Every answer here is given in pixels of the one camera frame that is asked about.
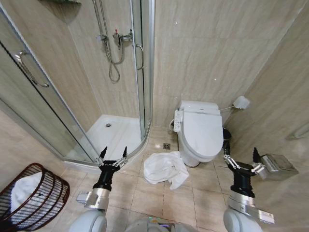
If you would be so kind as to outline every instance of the glass shower door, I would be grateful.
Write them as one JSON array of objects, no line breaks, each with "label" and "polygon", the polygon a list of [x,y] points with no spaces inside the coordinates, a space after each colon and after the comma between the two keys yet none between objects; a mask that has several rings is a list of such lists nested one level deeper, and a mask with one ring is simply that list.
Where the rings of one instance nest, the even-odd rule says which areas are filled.
[{"label": "glass shower door", "polygon": [[132,0],[137,82],[142,137],[152,119],[154,65],[154,0]]},{"label": "glass shower door", "polygon": [[0,100],[64,160],[93,163],[97,152],[2,9],[0,41]]}]

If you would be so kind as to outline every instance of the white towel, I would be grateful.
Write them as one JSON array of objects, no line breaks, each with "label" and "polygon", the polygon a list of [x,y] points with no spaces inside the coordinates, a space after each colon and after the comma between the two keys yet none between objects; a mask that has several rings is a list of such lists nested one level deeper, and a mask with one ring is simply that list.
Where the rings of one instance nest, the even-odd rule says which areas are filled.
[{"label": "white towel", "polygon": [[189,173],[179,151],[154,153],[144,162],[144,176],[151,184],[168,180],[171,190],[178,188]]},{"label": "white towel", "polygon": [[23,177],[16,181],[11,192],[11,212],[24,203],[34,192],[42,178],[42,172]]}]

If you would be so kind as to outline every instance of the shower enclosure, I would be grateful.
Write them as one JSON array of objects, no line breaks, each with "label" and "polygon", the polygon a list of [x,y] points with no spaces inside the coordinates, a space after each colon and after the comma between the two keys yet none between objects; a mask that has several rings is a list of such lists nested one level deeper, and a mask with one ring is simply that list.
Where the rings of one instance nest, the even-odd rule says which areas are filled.
[{"label": "shower enclosure", "polygon": [[108,51],[93,2],[0,0],[0,109],[62,160],[90,165],[105,146],[117,159],[145,143],[154,63],[154,0],[101,0]]}]

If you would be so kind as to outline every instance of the toilet control panel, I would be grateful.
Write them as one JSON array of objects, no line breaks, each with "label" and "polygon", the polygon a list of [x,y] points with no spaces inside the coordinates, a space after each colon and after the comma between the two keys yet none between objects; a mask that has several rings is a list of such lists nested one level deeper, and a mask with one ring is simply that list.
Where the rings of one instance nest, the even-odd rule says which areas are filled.
[{"label": "toilet control panel", "polygon": [[174,131],[175,132],[180,132],[182,128],[181,121],[182,121],[181,112],[179,110],[175,110],[175,114],[174,114]]}]

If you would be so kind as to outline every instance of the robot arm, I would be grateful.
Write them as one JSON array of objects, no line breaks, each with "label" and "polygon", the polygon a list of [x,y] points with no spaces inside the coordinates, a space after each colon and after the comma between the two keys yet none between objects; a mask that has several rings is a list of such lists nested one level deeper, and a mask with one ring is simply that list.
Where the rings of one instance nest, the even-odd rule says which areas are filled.
[{"label": "robot arm", "polygon": [[253,164],[236,162],[230,157],[230,146],[224,147],[224,159],[228,168],[234,174],[233,191],[228,199],[228,208],[224,213],[224,223],[228,232],[261,232],[261,227],[255,219],[264,223],[275,223],[274,216],[255,207],[255,195],[252,191],[251,177],[261,175],[265,177],[265,166],[260,161],[257,149],[254,148]]},{"label": "robot arm", "polygon": [[71,225],[69,232],[106,232],[107,221],[105,212],[108,207],[109,194],[112,190],[112,176],[127,162],[126,148],[122,158],[118,160],[104,160],[107,147],[97,158],[101,175],[94,184],[91,192],[80,192],[77,201],[90,208],[79,216]]}]

